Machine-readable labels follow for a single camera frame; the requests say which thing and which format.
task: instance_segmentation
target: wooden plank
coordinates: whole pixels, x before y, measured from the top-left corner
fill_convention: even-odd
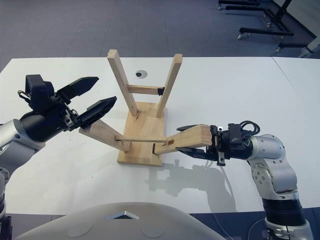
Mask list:
[[[121,134],[100,119],[85,129],[80,128],[79,133],[121,151],[128,152],[130,150],[131,143],[116,141],[115,135],[120,136]]]
[[[164,136],[165,117],[156,117],[158,103],[137,102],[138,114],[127,116],[124,136],[148,136],[160,138]],[[153,154],[153,142],[132,142],[129,152],[120,151],[118,163],[148,166],[162,166],[161,155]]]
[[[129,93],[131,94],[149,94],[159,95],[158,89],[162,89],[162,86],[141,86],[141,85],[128,85]]]
[[[168,77],[165,82],[163,95],[160,98],[159,106],[156,113],[157,118],[160,118],[162,116],[162,113],[164,112],[166,103],[168,101],[172,87],[174,86],[181,64],[182,64],[182,54],[175,54],[172,60]]]
[[[127,85],[129,83],[118,51],[115,49],[111,49],[108,53],[107,58],[131,115],[137,115],[138,109],[136,101],[133,94],[128,91]]]
[[[166,137],[155,137],[155,136],[122,136],[116,135],[114,139],[122,142],[150,142],[150,143],[165,143],[167,142]]]
[[[176,152],[176,148],[200,148],[212,145],[210,126],[196,125],[167,138],[167,143],[155,143],[155,154]]]

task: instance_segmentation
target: white tabletop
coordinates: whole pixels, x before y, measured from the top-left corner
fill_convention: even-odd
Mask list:
[[[137,85],[163,86],[171,61],[122,58],[129,83]],[[136,78],[137,70],[146,70],[148,77]],[[1,123],[30,111],[17,95],[17,90],[25,88],[27,74],[41,74],[55,90],[81,77],[99,77],[70,106],[82,113],[100,99],[117,96],[114,108],[102,120],[123,132],[128,108],[106,58],[11,60],[0,73]],[[315,84],[316,75],[303,79]],[[316,138],[320,128],[314,125],[319,122],[319,102],[302,100],[296,88],[270,57],[186,57],[166,105],[166,135],[191,124],[227,127],[254,121],[261,134],[274,134],[284,142],[303,207],[319,207]],[[319,99],[319,91],[312,93]],[[159,101],[150,95],[135,95],[135,99]],[[13,174],[6,187],[7,212],[60,215],[113,202],[160,203],[187,213],[263,210],[243,160],[227,160],[224,168],[215,163],[205,168],[205,160],[174,152],[163,155],[163,167],[148,167],[118,164],[117,156],[118,150],[77,130],[60,133]]]

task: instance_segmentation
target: gray carpet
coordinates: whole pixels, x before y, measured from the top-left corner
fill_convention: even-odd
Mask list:
[[[270,57],[278,36],[237,40],[240,27],[265,28],[261,12],[217,10],[217,0],[0,0],[0,70],[12,58]],[[277,9],[272,3],[264,6]],[[289,17],[290,42],[313,37]],[[300,49],[278,54],[296,57]]]

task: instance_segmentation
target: black cable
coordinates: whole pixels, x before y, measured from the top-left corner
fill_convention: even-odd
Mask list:
[[[250,137],[250,136],[253,136],[253,135],[257,135],[258,133],[260,133],[260,127],[258,124],[256,124],[255,122],[253,121],[243,121],[240,123],[241,127],[242,127],[242,137],[244,139]],[[252,125],[253,126],[253,131],[252,130],[244,130],[245,126],[247,125]]]

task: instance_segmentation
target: wooden stool leg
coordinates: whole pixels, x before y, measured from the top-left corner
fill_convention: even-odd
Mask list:
[[[123,152],[129,152],[130,150],[131,142],[117,141],[115,136],[122,135],[100,119],[85,129],[80,128],[79,133]]]
[[[129,111],[132,116],[136,116],[138,113],[138,108],[136,105],[135,98],[132,93],[129,92],[127,85],[128,79],[124,70],[124,67],[121,63],[118,51],[111,49],[108,53],[108,61],[110,63],[111,69],[114,73],[115,79],[118,82],[124,100],[129,108]]]
[[[156,117],[161,118],[162,113],[166,107],[166,103],[168,101],[169,95],[171,93],[172,87],[174,86],[175,80],[177,78],[180,66],[182,64],[182,54],[176,54],[173,57],[173,61],[169,70],[168,77],[165,82],[164,92],[160,98],[160,102],[158,105]]]
[[[210,126],[196,125],[185,131],[169,136],[167,142],[155,143],[154,154],[167,154],[176,152],[176,148],[200,148],[212,145]]]

